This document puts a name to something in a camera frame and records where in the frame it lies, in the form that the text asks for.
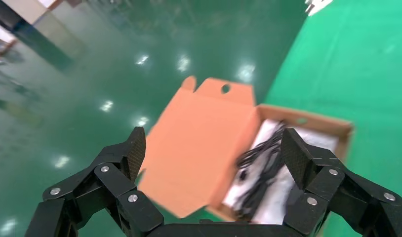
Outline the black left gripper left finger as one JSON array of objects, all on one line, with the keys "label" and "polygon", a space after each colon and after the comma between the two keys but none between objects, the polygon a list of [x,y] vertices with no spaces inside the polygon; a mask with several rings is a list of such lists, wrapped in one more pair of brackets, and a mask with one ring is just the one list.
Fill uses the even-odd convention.
[{"label": "black left gripper left finger", "polygon": [[26,236],[76,237],[101,210],[127,237],[146,237],[162,226],[163,215],[135,184],[145,150],[145,131],[135,127],[124,142],[104,147],[88,167],[47,188]]}]

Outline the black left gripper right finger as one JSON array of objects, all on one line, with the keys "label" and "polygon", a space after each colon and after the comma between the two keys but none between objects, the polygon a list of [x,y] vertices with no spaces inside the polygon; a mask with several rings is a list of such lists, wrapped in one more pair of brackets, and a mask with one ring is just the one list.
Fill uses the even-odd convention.
[{"label": "black left gripper right finger", "polygon": [[303,195],[286,227],[314,237],[330,213],[364,237],[402,237],[402,197],[350,171],[328,149],[307,144],[293,128],[282,133],[281,157]]}]

